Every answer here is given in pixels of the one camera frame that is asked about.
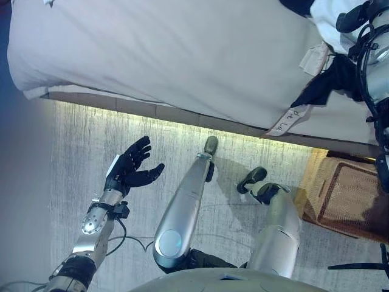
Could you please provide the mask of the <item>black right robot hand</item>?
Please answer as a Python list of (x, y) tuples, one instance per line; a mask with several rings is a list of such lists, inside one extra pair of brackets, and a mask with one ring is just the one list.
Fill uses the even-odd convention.
[(368, 8), (370, 1), (365, 1), (347, 13), (337, 17), (336, 30), (340, 33), (350, 33), (369, 21)]

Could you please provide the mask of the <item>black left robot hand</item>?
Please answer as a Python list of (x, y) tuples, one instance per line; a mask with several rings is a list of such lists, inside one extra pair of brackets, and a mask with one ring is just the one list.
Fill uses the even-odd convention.
[(126, 197), (131, 188), (153, 183), (163, 172), (159, 164), (151, 170), (139, 170), (142, 162), (150, 157), (151, 141), (148, 136), (140, 138), (121, 154), (108, 173), (103, 190), (116, 190)]

